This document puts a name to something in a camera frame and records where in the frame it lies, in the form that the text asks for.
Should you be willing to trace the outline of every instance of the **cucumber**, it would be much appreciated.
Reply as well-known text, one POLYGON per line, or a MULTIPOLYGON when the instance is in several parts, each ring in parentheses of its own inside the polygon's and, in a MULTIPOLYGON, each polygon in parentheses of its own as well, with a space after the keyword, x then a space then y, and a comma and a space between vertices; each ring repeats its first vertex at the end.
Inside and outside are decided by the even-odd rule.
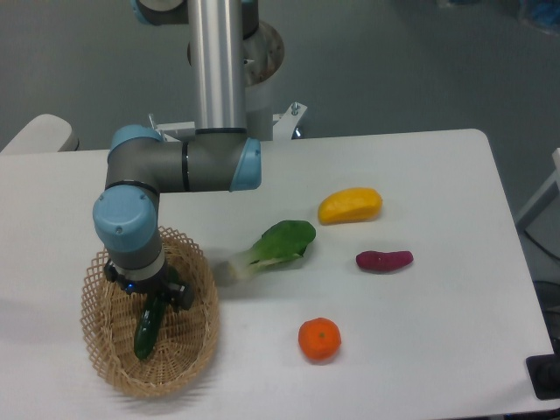
MULTIPOLYGON (((179 273, 171 265, 167 269, 167 281, 183 284, 179 273)), ((146 299, 134 334, 134 354, 140 361, 146 360, 156 345, 167 305, 168 303, 158 294, 150 294, 146 299)))

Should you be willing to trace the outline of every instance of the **cable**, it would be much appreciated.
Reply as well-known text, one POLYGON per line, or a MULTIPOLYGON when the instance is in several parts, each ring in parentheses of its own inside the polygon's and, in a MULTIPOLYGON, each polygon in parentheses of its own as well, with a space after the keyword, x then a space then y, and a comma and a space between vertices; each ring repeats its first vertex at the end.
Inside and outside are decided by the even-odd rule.
POLYGON ((539 248, 544 254, 546 254, 547 256, 549 256, 550 258, 552 258, 553 260, 557 261, 560 263, 560 256, 548 251, 543 245, 541 245, 533 236, 531 236, 529 234, 529 232, 527 231, 527 229, 525 229, 523 231, 523 234, 525 235, 525 237, 527 237, 527 239, 529 239, 531 242, 533 242, 533 244, 539 248))

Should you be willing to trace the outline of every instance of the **wicker basket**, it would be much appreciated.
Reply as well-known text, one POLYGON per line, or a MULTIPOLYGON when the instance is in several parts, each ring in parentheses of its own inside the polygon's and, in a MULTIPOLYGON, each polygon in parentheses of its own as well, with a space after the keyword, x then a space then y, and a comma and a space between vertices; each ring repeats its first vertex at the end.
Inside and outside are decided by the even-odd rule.
POLYGON ((84 279, 81 325, 89 359, 101 378, 129 396, 162 396, 185 386, 210 361, 218 339, 218 293, 207 260, 184 234, 159 230, 167 261, 189 279, 195 300, 188 311, 167 308, 147 360, 140 361, 133 350, 146 296, 128 296, 105 279, 106 250, 97 254, 84 279))

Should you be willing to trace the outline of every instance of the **yellow mango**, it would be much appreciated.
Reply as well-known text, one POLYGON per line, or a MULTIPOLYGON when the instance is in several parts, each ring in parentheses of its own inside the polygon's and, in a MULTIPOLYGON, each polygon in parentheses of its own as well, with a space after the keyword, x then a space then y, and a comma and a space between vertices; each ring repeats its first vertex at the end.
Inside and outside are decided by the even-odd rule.
POLYGON ((318 221, 324 225, 366 221, 382 209, 383 199, 373 188, 348 188, 329 195, 318 207, 318 221))

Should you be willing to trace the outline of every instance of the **silver metal column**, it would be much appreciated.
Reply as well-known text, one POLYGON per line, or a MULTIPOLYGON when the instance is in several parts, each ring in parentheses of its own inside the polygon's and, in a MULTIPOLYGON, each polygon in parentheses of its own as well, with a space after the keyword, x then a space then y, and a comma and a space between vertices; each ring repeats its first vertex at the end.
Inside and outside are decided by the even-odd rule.
POLYGON ((245 129, 241 0, 188 0, 196 130, 245 129))

